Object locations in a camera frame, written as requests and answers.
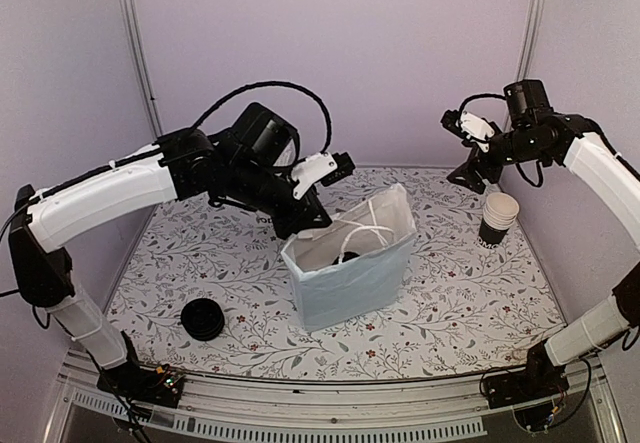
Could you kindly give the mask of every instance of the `black cylinder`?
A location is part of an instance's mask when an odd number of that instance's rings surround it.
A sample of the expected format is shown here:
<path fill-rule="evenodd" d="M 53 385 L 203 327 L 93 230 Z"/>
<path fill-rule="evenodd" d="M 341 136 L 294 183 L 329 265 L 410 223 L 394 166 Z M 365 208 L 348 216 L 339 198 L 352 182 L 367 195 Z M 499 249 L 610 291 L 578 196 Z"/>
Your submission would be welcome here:
<path fill-rule="evenodd" d="M 514 128 L 531 124 L 535 113 L 553 111 L 540 80 L 522 80 L 505 86 L 504 96 Z"/>
<path fill-rule="evenodd" d="M 198 298 L 185 305 L 180 323 L 189 335 L 198 341 L 213 340 L 224 328 L 224 313 L 215 301 Z"/>

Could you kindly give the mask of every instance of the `black rubber ring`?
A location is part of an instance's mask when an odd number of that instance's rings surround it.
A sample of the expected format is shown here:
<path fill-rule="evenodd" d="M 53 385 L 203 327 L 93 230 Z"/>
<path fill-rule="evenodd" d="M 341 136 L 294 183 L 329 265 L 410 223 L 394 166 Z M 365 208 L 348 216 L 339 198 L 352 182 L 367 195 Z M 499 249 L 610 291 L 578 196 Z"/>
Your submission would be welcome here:
<path fill-rule="evenodd" d="M 210 341 L 224 328 L 224 313 L 215 301 L 198 298 L 185 305 L 180 323 L 189 335 L 198 341 Z"/>

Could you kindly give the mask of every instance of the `white bracket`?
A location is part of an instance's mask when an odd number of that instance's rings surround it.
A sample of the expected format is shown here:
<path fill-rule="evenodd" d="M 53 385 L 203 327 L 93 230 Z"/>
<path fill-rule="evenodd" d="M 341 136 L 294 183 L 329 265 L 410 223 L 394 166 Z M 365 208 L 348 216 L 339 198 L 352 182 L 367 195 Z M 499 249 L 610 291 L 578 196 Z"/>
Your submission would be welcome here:
<path fill-rule="evenodd" d="M 316 153 L 305 158 L 291 170 L 291 179 L 297 183 L 293 197 L 301 199 L 309 188 L 337 169 L 336 160 L 329 153 Z"/>
<path fill-rule="evenodd" d="M 467 113 L 466 111 L 463 111 L 462 115 L 460 115 L 460 128 L 462 128 L 465 133 L 482 141 L 488 140 L 495 134 L 495 131 L 493 131 L 493 128 L 491 128 L 491 125 L 489 125 L 486 120 L 472 113 Z M 484 153 L 489 151 L 488 143 L 473 141 L 478 143 L 478 146 Z"/>

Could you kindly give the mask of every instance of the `white cable tie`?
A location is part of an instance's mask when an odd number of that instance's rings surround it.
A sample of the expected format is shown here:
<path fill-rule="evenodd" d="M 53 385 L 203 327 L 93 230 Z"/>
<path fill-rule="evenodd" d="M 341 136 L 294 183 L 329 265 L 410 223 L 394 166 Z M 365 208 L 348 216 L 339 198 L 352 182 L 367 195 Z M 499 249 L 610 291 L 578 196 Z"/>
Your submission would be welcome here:
<path fill-rule="evenodd" d="M 591 338 L 591 335 L 589 334 L 589 330 L 587 330 L 587 325 L 585 325 L 585 323 L 584 323 L 584 318 L 580 318 L 580 324 L 582 325 L 582 329 L 584 330 L 584 334 L 587 335 L 587 339 L 589 340 L 589 343 L 591 343 L 591 346 L 593 346 L 594 348 L 597 348 L 600 351 L 604 351 L 605 349 L 602 348 L 601 346 L 597 345 L 593 341 L 593 338 Z"/>

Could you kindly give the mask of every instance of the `paper cup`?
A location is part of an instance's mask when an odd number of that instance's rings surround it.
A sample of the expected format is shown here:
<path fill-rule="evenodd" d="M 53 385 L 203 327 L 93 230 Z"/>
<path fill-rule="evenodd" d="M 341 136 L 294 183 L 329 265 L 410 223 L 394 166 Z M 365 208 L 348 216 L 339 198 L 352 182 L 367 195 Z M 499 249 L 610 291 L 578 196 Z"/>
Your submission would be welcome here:
<path fill-rule="evenodd" d="M 519 211 L 520 205 L 512 196 L 506 193 L 491 193 L 482 209 L 478 242 L 485 248 L 497 247 L 516 221 Z"/>

